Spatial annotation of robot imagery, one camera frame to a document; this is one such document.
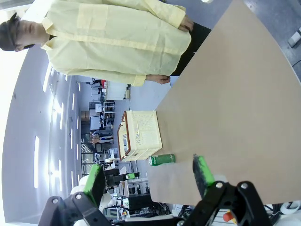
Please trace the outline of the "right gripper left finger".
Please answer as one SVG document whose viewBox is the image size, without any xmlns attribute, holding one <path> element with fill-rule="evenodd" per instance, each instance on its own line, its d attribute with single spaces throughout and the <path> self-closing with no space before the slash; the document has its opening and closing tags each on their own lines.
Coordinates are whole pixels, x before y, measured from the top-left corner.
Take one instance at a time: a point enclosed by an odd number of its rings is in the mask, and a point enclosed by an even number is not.
<svg viewBox="0 0 301 226">
<path fill-rule="evenodd" d="M 38 223 L 39 226 L 73 226 L 83 220 L 89 226 L 110 226 L 109 220 L 99 210 L 106 189 L 103 164 L 94 164 L 82 192 L 66 199 L 52 196 L 48 199 Z"/>
</svg>

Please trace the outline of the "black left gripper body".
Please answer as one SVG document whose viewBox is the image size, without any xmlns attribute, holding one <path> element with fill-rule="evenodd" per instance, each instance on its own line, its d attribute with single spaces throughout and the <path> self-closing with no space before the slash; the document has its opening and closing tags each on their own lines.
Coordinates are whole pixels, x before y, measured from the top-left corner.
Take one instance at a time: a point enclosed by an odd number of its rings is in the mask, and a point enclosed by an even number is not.
<svg viewBox="0 0 301 226">
<path fill-rule="evenodd" d="M 128 173 L 120 174 L 119 169 L 109 169 L 105 171 L 107 187 L 119 186 L 120 182 L 127 180 Z"/>
</svg>

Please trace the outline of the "person's left hand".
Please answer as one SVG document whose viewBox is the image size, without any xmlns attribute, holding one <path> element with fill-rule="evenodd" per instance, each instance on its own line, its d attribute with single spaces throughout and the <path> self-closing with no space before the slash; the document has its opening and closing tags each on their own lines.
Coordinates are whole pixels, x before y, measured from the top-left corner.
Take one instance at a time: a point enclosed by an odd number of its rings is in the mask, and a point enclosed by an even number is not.
<svg viewBox="0 0 301 226">
<path fill-rule="evenodd" d="M 183 32 L 191 32 L 193 30 L 194 22 L 188 17 L 185 16 L 181 21 L 178 29 Z"/>
</svg>

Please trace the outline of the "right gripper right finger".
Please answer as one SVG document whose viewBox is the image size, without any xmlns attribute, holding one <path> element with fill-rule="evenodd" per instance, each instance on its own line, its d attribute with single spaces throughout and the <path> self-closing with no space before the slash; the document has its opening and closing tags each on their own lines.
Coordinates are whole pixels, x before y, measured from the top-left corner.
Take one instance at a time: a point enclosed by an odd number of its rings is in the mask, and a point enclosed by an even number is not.
<svg viewBox="0 0 301 226">
<path fill-rule="evenodd" d="M 271 221 L 253 183 L 236 186 L 215 180 L 205 159 L 193 155 L 192 169 L 201 201 L 184 221 L 184 226 L 211 226 L 221 209 L 229 210 L 238 226 L 270 226 Z"/>
</svg>

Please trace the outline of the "person's right hand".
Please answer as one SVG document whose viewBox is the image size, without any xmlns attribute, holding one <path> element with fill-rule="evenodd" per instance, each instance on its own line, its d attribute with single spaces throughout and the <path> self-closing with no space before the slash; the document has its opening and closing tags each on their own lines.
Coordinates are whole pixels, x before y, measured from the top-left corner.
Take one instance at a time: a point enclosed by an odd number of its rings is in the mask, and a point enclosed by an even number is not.
<svg viewBox="0 0 301 226">
<path fill-rule="evenodd" d="M 166 84 L 170 82 L 170 77 L 165 75 L 146 75 L 146 81 L 153 81 L 159 84 Z"/>
</svg>

